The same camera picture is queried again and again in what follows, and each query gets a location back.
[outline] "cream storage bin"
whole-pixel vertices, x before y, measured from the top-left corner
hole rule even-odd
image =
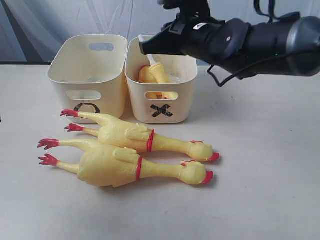
[[[145,41],[152,35],[143,36]],[[170,84],[139,83],[142,66],[150,65],[148,57],[139,47],[139,38],[129,43],[125,76],[135,118],[146,124],[173,124],[187,119],[194,98],[195,79],[198,75],[197,60],[190,56],[152,55],[162,63]],[[175,92],[177,99],[148,99],[148,92]]]
[[[120,118],[128,93],[127,50],[127,39],[118,35],[79,35],[67,40],[48,71],[63,108]],[[79,117],[72,120],[93,123]]]

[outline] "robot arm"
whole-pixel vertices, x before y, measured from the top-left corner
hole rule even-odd
[[[275,16],[275,0],[269,14],[254,0],[257,14],[267,23],[251,25],[241,19],[211,17],[208,0],[158,0],[165,10],[179,8],[176,19],[163,26],[152,39],[141,42],[144,55],[188,55],[211,65],[208,73],[219,87],[237,77],[256,75],[310,77],[320,72],[320,19],[292,12]],[[211,72],[219,66],[231,76],[223,82]]]

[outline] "bin handle hole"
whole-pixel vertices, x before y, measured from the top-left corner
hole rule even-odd
[[[144,94],[148,100],[165,100],[173,101],[179,98],[179,94],[175,91],[148,91]]]
[[[109,51],[115,50],[115,46],[112,43],[105,42],[94,42],[89,44],[89,49],[91,51]]]
[[[98,91],[94,90],[69,90],[66,95],[71,100],[100,100],[102,95]]]

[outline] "white table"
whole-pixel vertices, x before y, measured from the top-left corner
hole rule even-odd
[[[219,88],[199,67],[193,108],[157,133],[204,141],[223,159],[202,187],[164,178],[97,188],[39,165],[50,153],[77,163],[72,147],[45,151],[67,132],[49,66],[0,66],[1,240],[319,240],[320,77],[257,76]],[[222,79],[227,74],[214,68]],[[137,122],[130,105],[122,119]],[[152,153],[178,164],[181,154]]]

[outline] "x symbol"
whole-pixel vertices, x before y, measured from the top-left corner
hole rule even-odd
[[[166,115],[167,117],[172,117],[173,114],[169,111],[167,111],[168,108],[170,108],[170,106],[168,104],[163,105],[162,107],[158,107],[156,105],[151,105],[151,108],[156,110],[156,112],[152,115],[152,117],[156,118],[158,117],[160,114]]]

